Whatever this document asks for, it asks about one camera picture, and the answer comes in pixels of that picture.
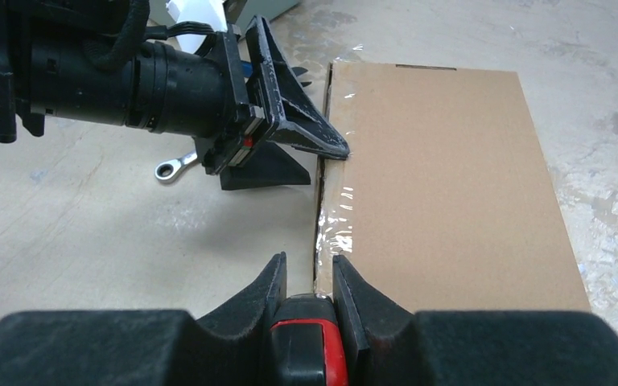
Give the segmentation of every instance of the black rubber jaw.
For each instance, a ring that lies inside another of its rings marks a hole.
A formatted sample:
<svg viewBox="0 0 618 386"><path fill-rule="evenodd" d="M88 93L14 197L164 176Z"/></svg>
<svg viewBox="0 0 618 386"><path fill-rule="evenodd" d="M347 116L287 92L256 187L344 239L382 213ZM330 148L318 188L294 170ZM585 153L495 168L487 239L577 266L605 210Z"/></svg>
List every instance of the black rubber jaw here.
<svg viewBox="0 0 618 386"><path fill-rule="evenodd" d="M198 154L210 175L220 175L223 190L308 185L310 174L280 147L331 159L347 159L344 138L303 91L292 67L278 48L269 22L256 16L245 37L252 75L245 83L237 37L220 33L207 58L224 66L230 82L224 129L214 138L196 138Z"/></svg>
<svg viewBox="0 0 618 386"><path fill-rule="evenodd" d="M411 314L345 257L332 267L349 384L618 384L618 337L593 314Z"/></svg>

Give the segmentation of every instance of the cable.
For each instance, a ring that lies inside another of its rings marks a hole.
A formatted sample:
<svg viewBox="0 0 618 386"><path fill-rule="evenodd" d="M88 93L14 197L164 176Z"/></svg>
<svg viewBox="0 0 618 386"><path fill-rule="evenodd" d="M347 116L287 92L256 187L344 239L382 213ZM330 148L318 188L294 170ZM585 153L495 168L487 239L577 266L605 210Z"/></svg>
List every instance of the cable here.
<svg viewBox="0 0 618 386"><path fill-rule="evenodd" d="M147 27L146 34L143 36L145 40L167 40L179 35L214 35L212 26L198 22L182 22L171 27L156 26Z"/></svg>
<svg viewBox="0 0 618 386"><path fill-rule="evenodd" d="M216 45L216 35L207 35L204 38L200 48L197 49L196 55L205 57Z"/></svg>
<svg viewBox="0 0 618 386"><path fill-rule="evenodd" d="M86 39L82 42L84 54L95 68L117 71L136 54L138 46L145 41L143 36L149 17L149 0L131 0L129 14L112 47L98 40Z"/></svg>

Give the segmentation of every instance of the wrench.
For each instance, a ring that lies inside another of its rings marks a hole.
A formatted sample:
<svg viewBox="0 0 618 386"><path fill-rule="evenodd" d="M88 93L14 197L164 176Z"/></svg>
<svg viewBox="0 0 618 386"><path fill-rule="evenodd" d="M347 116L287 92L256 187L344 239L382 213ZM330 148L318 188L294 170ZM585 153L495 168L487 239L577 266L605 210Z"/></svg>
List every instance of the wrench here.
<svg viewBox="0 0 618 386"><path fill-rule="evenodd" d="M198 163L198 154L195 150L181 158L170 159L155 167L155 178L162 184L168 185L176 181L190 166Z"/></svg>

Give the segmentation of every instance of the gray floor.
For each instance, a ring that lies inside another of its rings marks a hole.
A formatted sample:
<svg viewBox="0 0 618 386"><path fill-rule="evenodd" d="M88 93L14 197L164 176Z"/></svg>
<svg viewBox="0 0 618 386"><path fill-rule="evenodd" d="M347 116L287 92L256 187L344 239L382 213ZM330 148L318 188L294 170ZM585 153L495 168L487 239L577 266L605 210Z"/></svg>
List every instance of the gray floor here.
<svg viewBox="0 0 618 386"><path fill-rule="evenodd" d="M304 0L274 32L311 70L317 102L330 60L519 72L593 310L618 331L618 0ZM310 290L313 188L224 193L201 170L159 186L155 164L190 147L55 120L43 138L0 145L0 318L34 308L202 315L280 250L290 291Z"/></svg>

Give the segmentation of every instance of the cardboard sheet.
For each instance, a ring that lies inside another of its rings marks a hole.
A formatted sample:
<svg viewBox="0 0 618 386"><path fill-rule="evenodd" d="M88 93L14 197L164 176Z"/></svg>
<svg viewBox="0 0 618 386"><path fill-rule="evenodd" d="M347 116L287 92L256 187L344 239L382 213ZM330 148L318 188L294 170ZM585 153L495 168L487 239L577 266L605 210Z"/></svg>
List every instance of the cardboard sheet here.
<svg viewBox="0 0 618 386"><path fill-rule="evenodd" d="M352 156L319 185L315 289L332 255L407 310L589 310L513 72L334 63Z"/></svg>

